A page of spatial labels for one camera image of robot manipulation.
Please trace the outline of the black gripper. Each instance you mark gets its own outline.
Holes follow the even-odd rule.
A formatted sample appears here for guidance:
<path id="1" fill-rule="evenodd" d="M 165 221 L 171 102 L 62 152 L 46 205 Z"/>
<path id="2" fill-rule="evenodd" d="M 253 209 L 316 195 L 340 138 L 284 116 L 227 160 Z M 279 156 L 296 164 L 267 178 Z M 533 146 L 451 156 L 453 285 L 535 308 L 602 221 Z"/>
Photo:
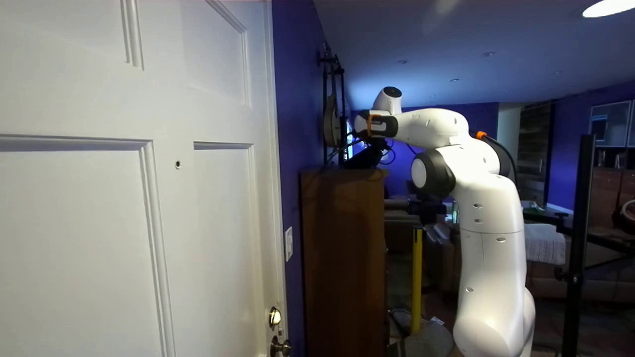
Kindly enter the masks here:
<path id="1" fill-rule="evenodd" d="M 368 132 L 360 134 L 360 140 L 366 144 L 368 150 L 372 152 L 384 152 L 390 148 L 390 142 L 384 136 L 374 136 Z"/>

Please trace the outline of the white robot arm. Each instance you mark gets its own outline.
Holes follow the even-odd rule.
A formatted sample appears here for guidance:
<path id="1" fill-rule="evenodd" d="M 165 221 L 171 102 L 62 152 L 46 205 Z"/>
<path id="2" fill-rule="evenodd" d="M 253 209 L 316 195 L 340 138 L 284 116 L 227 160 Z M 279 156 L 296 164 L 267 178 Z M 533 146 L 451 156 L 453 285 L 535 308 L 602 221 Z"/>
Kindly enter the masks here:
<path id="1" fill-rule="evenodd" d="M 503 174 L 499 152 L 471 134 L 465 114 L 441 106 L 404 110 L 402 96 L 402 88 L 384 86 L 354 130 L 421 146 L 411 162 L 413 185 L 455 199 L 463 253 L 455 342 L 465 357 L 531 357 L 536 304 L 527 287 L 519 187 Z"/>

